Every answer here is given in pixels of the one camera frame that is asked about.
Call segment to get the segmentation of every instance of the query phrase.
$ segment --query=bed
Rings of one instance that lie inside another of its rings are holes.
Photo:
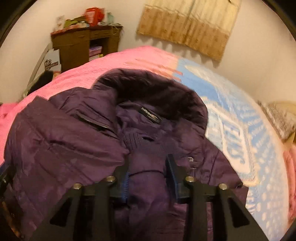
[[[76,86],[91,88],[98,76],[112,68],[149,70],[196,91],[208,108],[206,137],[224,153],[249,187],[246,208],[270,241],[280,240],[288,228],[287,172],[283,146],[260,107],[224,77],[154,47],[139,47],[92,60],[62,73],[13,106],[0,119],[0,165],[5,163],[5,142],[16,114],[35,96],[48,99]]]

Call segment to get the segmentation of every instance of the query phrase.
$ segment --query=pink cloth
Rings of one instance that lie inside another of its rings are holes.
[[[17,103],[9,103],[9,104],[3,104],[0,106],[0,119],[4,119],[8,112],[11,111]]]
[[[289,225],[296,217],[296,146],[292,145],[289,151],[284,151],[283,158],[287,168],[289,186]]]
[[[100,75],[114,68],[144,69],[179,80],[173,76],[175,72],[182,74],[176,71],[177,65],[178,57],[176,55],[155,47],[143,46],[94,59],[78,68],[60,74],[49,84],[24,98],[7,113],[5,118],[0,119],[0,165],[4,162],[4,147],[15,116],[36,96],[49,99],[51,96],[73,87],[91,88]]]

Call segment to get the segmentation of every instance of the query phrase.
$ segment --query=metal bolt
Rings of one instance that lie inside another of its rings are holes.
[[[108,177],[106,177],[106,181],[107,182],[114,182],[116,180],[116,177],[114,177],[114,176],[108,176]]]
[[[80,188],[82,188],[82,184],[81,183],[75,183],[73,185],[73,189],[79,190]]]
[[[193,182],[195,182],[195,178],[192,177],[192,176],[187,176],[187,177],[185,177],[185,180],[186,180],[187,182],[189,182],[189,183],[193,183]]]
[[[226,190],[227,189],[227,185],[225,183],[220,183],[219,184],[219,188],[222,190]]]

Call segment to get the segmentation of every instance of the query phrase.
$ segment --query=brown curtain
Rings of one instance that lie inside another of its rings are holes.
[[[241,0],[148,0],[138,34],[183,44],[220,61]]]

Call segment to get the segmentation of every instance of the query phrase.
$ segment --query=jacket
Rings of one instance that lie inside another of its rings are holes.
[[[23,212],[25,238],[74,183],[98,182],[125,158],[130,183],[128,207],[115,212],[119,240],[182,240],[187,206],[170,201],[169,153],[202,183],[226,183],[245,203],[248,188],[205,137],[206,126],[207,108],[193,90],[147,71],[114,69],[92,89],[36,97],[16,116],[4,154],[17,169],[9,193]]]

